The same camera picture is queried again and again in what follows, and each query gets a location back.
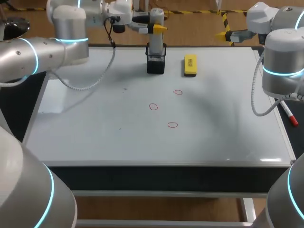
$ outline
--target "red circle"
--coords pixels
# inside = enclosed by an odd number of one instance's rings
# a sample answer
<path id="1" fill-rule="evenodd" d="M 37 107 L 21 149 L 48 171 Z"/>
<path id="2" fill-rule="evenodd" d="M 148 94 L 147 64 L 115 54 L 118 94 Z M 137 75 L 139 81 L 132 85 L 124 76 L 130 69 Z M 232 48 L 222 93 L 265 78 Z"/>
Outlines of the red circle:
<path id="1" fill-rule="evenodd" d="M 173 93 L 177 94 L 177 95 L 182 95 L 182 91 L 181 90 L 174 90 Z"/>
<path id="2" fill-rule="evenodd" d="M 158 109 L 158 106 L 154 103 L 151 103 L 151 104 L 149 104 L 149 108 L 150 108 L 150 110 L 155 111 Z"/>
<path id="3" fill-rule="evenodd" d="M 178 126 L 178 124 L 176 122 L 168 123 L 168 127 L 170 127 L 170 128 L 176 128 L 177 126 Z"/>

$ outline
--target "table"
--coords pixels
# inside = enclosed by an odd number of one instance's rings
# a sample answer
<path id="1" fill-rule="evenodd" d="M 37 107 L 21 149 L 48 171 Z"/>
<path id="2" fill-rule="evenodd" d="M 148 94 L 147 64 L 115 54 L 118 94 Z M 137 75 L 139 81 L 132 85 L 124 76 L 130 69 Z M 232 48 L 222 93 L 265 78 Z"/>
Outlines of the table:
<path id="1" fill-rule="evenodd" d="M 183 77 L 185 54 L 198 56 L 195 78 Z M 110 57 L 92 47 L 86 65 L 58 73 L 85 86 Z M 278 110 L 251 111 L 258 58 L 250 47 L 169 48 L 165 74 L 151 76 L 144 48 L 120 47 L 93 93 L 39 78 L 23 142 L 78 195 L 265 195 L 295 155 Z M 258 110 L 272 102 L 257 87 Z"/>

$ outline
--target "yellow eraser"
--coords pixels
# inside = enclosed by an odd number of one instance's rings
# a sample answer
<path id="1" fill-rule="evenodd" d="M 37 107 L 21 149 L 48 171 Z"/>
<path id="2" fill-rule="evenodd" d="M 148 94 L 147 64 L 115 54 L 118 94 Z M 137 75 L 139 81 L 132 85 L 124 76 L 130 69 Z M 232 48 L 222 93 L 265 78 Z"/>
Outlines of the yellow eraser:
<path id="1" fill-rule="evenodd" d="M 185 55 L 185 76 L 195 77 L 197 70 L 196 55 Z"/>

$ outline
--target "black container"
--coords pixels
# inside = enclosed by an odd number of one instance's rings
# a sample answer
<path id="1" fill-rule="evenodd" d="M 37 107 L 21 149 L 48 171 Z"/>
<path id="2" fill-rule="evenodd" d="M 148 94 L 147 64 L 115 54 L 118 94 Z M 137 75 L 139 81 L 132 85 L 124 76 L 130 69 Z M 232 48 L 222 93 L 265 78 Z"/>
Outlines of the black container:
<path id="1" fill-rule="evenodd" d="M 162 75 L 165 72 L 165 60 L 167 53 L 167 45 L 163 44 L 163 55 L 150 55 L 149 53 L 149 43 L 146 46 L 146 56 L 147 56 L 147 73 L 148 74 L 158 74 Z"/>

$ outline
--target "white cable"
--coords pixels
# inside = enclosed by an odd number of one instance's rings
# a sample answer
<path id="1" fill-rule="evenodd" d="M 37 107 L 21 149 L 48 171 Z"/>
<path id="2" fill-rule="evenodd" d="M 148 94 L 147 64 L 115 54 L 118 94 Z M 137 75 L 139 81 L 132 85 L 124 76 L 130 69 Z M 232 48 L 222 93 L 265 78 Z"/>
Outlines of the white cable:
<path id="1" fill-rule="evenodd" d="M 301 78 L 300 78 L 300 81 L 299 81 L 298 85 L 297 85 L 296 88 L 295 88 L 295 91 L 294 91 L 295 94 L 298 94 L 298 92 L 299 92 L 299 90 L 300 90 L 300 87 L 301 87 L 301 85 L 302 85 L 303 80 L 304 80 L 304 74 L 302 74 L 302 76 L 301 76 Z"/>
<path id="2" fill-rule="evenodd" d="M 105 76 L 106 72 L 109 70 L 109 68 L 111 67 L 111 65 L 114 61 L 115 53 L 116 53 L 116 48 L 113 48 L 112 58 L 111 58 L 111 60 L 108 64 L 108 66 L 106 67 L 104 72 L 100 75 L 99 79 L 94 84 L 92 84 L 90 86 L 86 86 L 86 87 L 83 87 L 83 88 L 74 87 L 72 85 L 67 84 L 56 72 L 51 70 L 50 73 L 55 75 L 62 82 L 62 84 L 64 84 L 66 87 L 68 87 L 70 89 L 74 89 L 74 90 L 77 90 L 77 91 L 89 90 L 89 89 L 93 88 L 94 86 L 98 85 L 102 81 L 103 77 Z"/>
<path id="3" fill-rule="evenodd" d="M 21 83 L 23 83 L 25 80 L 27 80 L 28 77 L 24 76 L 23 78 L 21 78 L 19 81 L 17 82 L 12 82 L 12 83 L 0 83 L 0 87 L 14 87 L 14 86 L 18 86 Z"/>
<path id="4" fill-rule="evenodd" d="M 256 115 L 256 116 L 265 116 L 267 114 L 269 114 L 272 110 L 274 110 L 275 107 L 277 107 L 279 105 L 279 103 L 281 103 L 281 101 L 283 100 L 286 100 L 286 99 L 289 99 L 289 98 L 297 98 L 301 101 L 304 101 L 304 97 L 301 96 L 301 95 L 298 95 L 298 94 L 288 94 L 286 96 L 282 96 L 281 98 L 277 99 L 276 102 L 274 102 L 272 104 L 272 106 L 264 113 L 258 113 L 256 111 L 256 108 L 255 108 L 255 104 L 254 104 L 254 97 L 255 97 L 255 87 L 256 87 L 256 79 L 257 79 L 257 71 L 260 67 L 260 64 L 264 58 L 264 54 L 265 54 L 265 51 L 263 51 L 263 53 L 261 54 L 260 56 L 260 59 L 258 60 L 257 64 L 256 64 L 256 69 L 255 69 L 255 72 L 253 74 L 253 79 L 252 79 L 252 87 L 251 87 L 251 108 L 252 108 L 252 111 L 253 113 Z"/>

